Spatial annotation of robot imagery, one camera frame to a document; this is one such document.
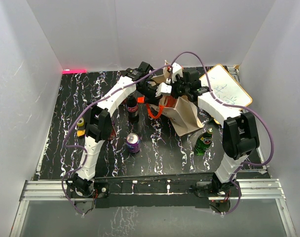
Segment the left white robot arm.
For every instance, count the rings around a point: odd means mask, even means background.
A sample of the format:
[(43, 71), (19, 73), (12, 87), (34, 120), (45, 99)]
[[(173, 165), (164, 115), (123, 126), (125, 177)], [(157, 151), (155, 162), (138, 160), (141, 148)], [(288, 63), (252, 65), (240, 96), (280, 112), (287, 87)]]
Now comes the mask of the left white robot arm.
[(146, 103), (158, 105), (161, 96), (156, 96), (158, 84), (151, 78), (151, 71), (153, 67), (146, 62), (138, 68), (126, 69), (100, 102), (89, 105), (84, 114), (85, 136), (80, 168), (66, 181), (78, 195), (89, 197), (93, 194), (95, 166), (103, 143), (111, 138), (114, 130), (112, 116), (118, 106), (135, 91), (145, 97)]

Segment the beige canvas bag orange handles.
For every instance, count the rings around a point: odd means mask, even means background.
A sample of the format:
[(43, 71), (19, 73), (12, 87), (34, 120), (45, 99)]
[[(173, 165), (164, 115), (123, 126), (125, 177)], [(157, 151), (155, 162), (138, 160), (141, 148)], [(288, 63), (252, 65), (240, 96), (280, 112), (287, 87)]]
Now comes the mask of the beige canvas bag orange handles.
[[(168, 62), (165, 62), (163, 73), (154, 77), (149, 76), (144, 81), (138, 83), (137, 91), (142, 94), (143, 86), (155, 86), (157, 85), (157, 80), (167, 79), (168, 67), (170, 67)], [(198, 96), (207, 92), (208, 89), (201, 85), (199, 72), (195, 68), (183, 68), (183, 77), (177, 76), (177, 80), (181, 80), (189, 85), (189, 92), (187, 95), (181, 96), (178, 99), (173, 98), (171, 95), (162, 96), (159, 105), (146, 103), (146, 106), (148, 115), (151, 118), (157, 119), (161, 116), (167, 117), (171, 121), (176, 134), (178, 136), (183, 136), (203, 127), (203, 124), (197, 115), (197, 99)]]

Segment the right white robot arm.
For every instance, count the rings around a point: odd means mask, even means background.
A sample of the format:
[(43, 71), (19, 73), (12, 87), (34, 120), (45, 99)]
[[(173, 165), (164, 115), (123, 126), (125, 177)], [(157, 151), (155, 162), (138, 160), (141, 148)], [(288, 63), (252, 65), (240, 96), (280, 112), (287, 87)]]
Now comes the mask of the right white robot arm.
[(196, 69), (182, 69), (179, 73), (173, 71), (170, 78), (174, 98), (186, 96), (190, 102), (215, 118), (223, 129), (224, 157), (211, 183), (202, 187), (205, 192), (223, 196), (235, 185), (237, 170), (260, 144), (255, 116), (222, 102), (210, 85), (201, 84)]

